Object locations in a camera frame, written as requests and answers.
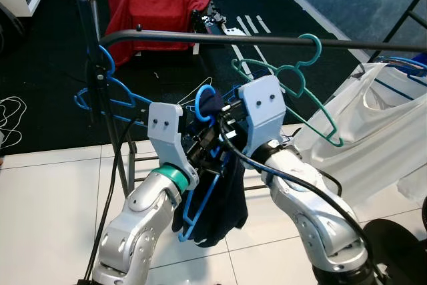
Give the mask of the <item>navy knit garment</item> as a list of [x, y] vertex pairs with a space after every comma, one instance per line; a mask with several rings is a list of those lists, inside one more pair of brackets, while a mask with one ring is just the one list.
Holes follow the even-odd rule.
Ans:
[[[214, 122], [213, 127], [220, 138], [216, 122]], [[223, 237], [221, 240], [225, 239], [226, 234], [232, 229], [241, 229], [248, 218], [244, 194], [244, 173], [246, 169], [241, 164], [241, 159], [232, 153], [231, 148], [222, 143], [222, 149], [231, 157], [231, 160], [227, 163], [225, 175], [229, 186], [225, 189], [224, 200], [220, 203], [222, 208], [217, 212], [216, 224], [214, 224], [217, 235]]]

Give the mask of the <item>black metal clothes rack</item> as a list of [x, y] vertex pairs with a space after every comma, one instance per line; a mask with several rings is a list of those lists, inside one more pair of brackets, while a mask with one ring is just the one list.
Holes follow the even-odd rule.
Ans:
[[[99, 34], [97, 2], [95, 0], [75, 0], [79, 16], [83, 26], [83, 38], [85, 38], [85, 47], [87, 51], [86, 71], [93, 71], [95, 65], [101, 65], [104, 58], [101, 58], [99, 46], [111, 46], [116, 42], [123, 41], [160, 41], [160, 42], [189, 42], [205, 44], [246, 44], [246, 45], [271, 45], [271, 46], [314, 46], [310, 39], [293, 37], [234, 37], [234, 35], [211, 35], [203, 33], [183, 33], [173, 31], [144, 31], [143, 29], [126, 29], [116, 33], [101, 37]], [[393, 44], [390, 42], [365, 42], [338, 39], [320, 39], [322, 47], [347, 48], [347, 49], [371, 49], [379, 52], [427, 52], [427, 46], [406, 46]], [[131, 144], [130, 154], [134, 155], [135, 150], [132, 141], [128, 140], [126, 133], [118, 133], [115, 128], [115, 118], [110, 116], [112, 113], [111, 105], [104, 102], [107, 115], [103, 116], [99, 112], [92, 113], [95, 117], [103, 117], [107, 124], [107, 132], [113, 151], [115, 152], [115, 164], [119, 166], [119, 181], [123, 188], [124, 196], [128, 196], [134, 189], [131, 178], [128, 178], [123, 168], [120, 148], [125, 142]]]

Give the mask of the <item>teal plastic hanger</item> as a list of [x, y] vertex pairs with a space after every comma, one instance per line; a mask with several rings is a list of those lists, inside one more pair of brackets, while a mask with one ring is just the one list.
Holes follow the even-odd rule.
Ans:
[[296, 75], [298, 80], [300, 81], [299, 86], [295, 89], [290, 89], [287, 85], [284, 85], [280, 81], [280, 89], [283, 90], [283, 92], [286, 94], [287, 97], [301, 97], [303, 95], [307, 95], [308, 98], [311, 99], [312, 102], [314, 102], [318, 106], [318, 110], [320, 110], [324, 117], [327, 119], [328, 123], [332, 126], [332, 129], [328, 133], [322, 133], [320, 132], [316, 127], [312, 126], [310, 123], [308, 123], [305, 118], [303, 118], [298, 112], [293, 111], [292, 113], [295, 115], [295, 117], [300, 120], [302, 123], [305, 124], [309, 129], [311, 129], [314, 133], [325, 139], [329, 142], [330, 145], [333, 145], [333, 147], [342, 147], [344, 145], [344, 140], [342, 138], [335, 138], [335, 134], [338, 133], [338, 124], [336, 124], [336, 121], [333, 120], [332, 114], [330, 114], [329, 111], [324, 107], [324, 104], [318, 101], [318, 98], [312, 93], [311, 90], [307, 88], [307, 81], [305, 80], [304, 74], [301, 71], [301, 68], [303, 66], [309, 66], [313, 65], [315, 62], [317, 62], [318, 58], [320, 58], [322, 53], [322, 44], [320, 42], [320, 38], [316, 37], [316, 35], [312, 35], [310, 33], [305, 33], [302, 35], [299, 35], [299, 38], [302, 39], [308, 39], [314, 42], [314, 46], [316, 47], [316, 51], [314, 56], [312, 56], [311, 59], [308, 61], [299, 61], [295, 65], [281, 65], [280, 67], [274, 67], [273, 65], [270, 65], [269, 63], [263, 62], [261, 60], [255, 60], [255, 59], [233, 59], [231, 61], [231, 67], [236, 71], [239, 75], [241, 75], [242, 78], [246, 79], [247, 81], [252, 81], [253, 78], [251, 78], [246, 73], [241, 73], [239, 71], [240, 65], [242, 63], [253, 63], [254, 65], [262, 66], [266, 69], [269, 69], [272, 73], [270, 75], [274, 75], [274, 77], [278, 77], [278, 75], [284, 70], [287, 69], [288, 71], [292, 71], [293, 74]]

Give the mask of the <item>black metal stand frame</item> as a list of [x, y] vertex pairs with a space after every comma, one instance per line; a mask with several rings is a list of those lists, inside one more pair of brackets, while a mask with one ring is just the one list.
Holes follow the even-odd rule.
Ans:
[[402, 16], [400, 16], [400, 18], [394, 24], [393, 28], [389, 32], [387, 32], [386, 37], [384, 38], [384, 40], [382, 40], [383, 42], [390, 42], [407, 19], [413, 19], [416, 23], [427, 29], [427, 20], [415, 13], [415, 9], [419, 4], [419, 1], [421, 0], [412, 0], [410, 2]]

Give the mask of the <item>white tank top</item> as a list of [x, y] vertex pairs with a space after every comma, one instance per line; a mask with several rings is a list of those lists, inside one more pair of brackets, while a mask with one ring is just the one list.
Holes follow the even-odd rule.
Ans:
[[304, 161], [341, 182], [350, 205], [390, 185], [412, 202], [427, 196], [427, 77], [390, 63], [361, 63], [311, 127], [296, 133]]

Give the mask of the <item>blue plastic hanger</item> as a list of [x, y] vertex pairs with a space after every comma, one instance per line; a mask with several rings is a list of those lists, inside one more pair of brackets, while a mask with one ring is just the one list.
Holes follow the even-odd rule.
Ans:
[[120, 116], [116, 112], [112, 112], [110, 116], [128, 124], [147, 127], [145, 116], [152, 100], [132, 92], [126, 84], [117, 79], [115, 59], [104, 46], [99, 46], [98, 50], [101, 58], [104, 58], [103, 63], [97, 63], [93, 71], [87, 72], [85, 86], [73, 95], [74, 104], [82, 110], [99, 112], [103, 116], [107, 115], [104, 102], [136, 111], [138, 115], [132, 118]]
[[[187, 133], [196, 133], [201, 130], [216, 130], [216, 101], [222, 101], [222, 96], [211, 85], [202, 85], [196, 91], [195, 99], [187, 108], [187, 125], [182, 137], [182, 146], [187, 151]], [[223, 237], [217, 235], [216, 217], [222, 208], [224, 200], [227, 163], [231, 157], [223, 151], [223, 172], [199, 174], [199, 184], [194, 190], [187, 190], [182, 194], [181, 203], [177, 206], [173, 216], [173, 231], [177, 233], [180, 242], [191, 240], [196, 246], [208, 248], [216, 245]]]
[[391, 95], [393, 101], [414, 101], [427, 95], [427, 66], [405, 58], [385, 58], [374, 83], [384, 95]]

